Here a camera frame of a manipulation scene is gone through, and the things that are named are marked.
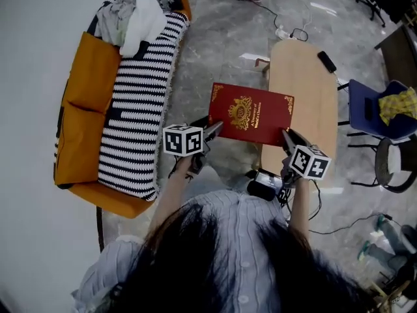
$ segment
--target blue chair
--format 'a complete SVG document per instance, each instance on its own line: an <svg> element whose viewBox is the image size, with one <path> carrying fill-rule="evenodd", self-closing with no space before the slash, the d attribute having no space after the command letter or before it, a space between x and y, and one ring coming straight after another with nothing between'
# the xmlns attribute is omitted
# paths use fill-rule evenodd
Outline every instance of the blue chair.
<svg viewBox="0 0 417 313"><path fill-rule="evenodd" d="M390 121L389 125L386 125L379 116L378 99L406 91L408 87L401 82L391 81L383 93L378 93L356 80L338 87L338 91L346 87L349 87L349 120L340 122L339 126L350 125L362 131L348 134L348 137L370 134L378 138L400 140L416 132L417 120L412 117L399 114Z"/></svg>

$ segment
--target hand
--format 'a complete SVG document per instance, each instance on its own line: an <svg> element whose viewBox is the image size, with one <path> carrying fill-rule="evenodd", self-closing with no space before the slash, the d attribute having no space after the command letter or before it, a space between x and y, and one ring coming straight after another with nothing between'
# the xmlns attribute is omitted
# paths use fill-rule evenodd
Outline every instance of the hand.
<svg viewBox="0 0 417 313"><path fill-rule="evenodd" d="M191 166L192 159L193 159L192 155L181 158L177 163L177 169L175 170L175 173L186 175L188 168L190 168Z"/></svg>

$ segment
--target sofa cushion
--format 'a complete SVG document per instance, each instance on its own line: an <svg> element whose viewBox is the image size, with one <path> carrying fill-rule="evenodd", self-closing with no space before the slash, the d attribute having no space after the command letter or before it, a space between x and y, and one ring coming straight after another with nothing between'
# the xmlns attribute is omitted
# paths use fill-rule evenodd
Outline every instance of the sofa cushion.
<svg viewBox="0 0 417 313"><path fill-rule="evenodd" d="M105 116L66 104L57 151L55 184L98 179L98 154Z"/></svg>
<svg viewBox="0 0 417 313"><path fill-rule="evenodd" d="M110 105L119 50L88 33L83 33L72 63L64 99L79 107L105 113Z"/></svg>

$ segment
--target yellow cloth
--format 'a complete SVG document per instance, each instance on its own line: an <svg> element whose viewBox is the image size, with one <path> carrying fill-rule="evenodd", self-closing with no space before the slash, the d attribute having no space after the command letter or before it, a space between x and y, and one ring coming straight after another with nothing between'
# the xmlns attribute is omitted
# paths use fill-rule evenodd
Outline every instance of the yellow cloth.
<svg viewBox="0 0 417 313"><path fill-rule="evenodd" d="M398 95L388 95L379 99L380 117L389 125L391 119L402 113L417 119L417 94L413 88L400 92Z"/></svg>

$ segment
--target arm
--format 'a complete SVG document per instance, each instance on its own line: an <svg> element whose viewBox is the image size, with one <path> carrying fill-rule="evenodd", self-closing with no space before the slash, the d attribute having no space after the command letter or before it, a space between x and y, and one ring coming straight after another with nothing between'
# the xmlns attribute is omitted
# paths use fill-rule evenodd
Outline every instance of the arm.
<svg viewBox="0 0 417 313"><path fill-rule="evenodd" d="M295 196L289 227L299 231L308 241L309 181L300 178L295 183Z"/></svg>
<svg viewBox="0 0 417 313"><path fill-rule="evenodd" d="M182 193L187 184L185 177L190 167L191 159L192 156L181 159L177 164L177 170L168 179L149 226L149 233L154 231L166 218L181 207Z"/></svg>

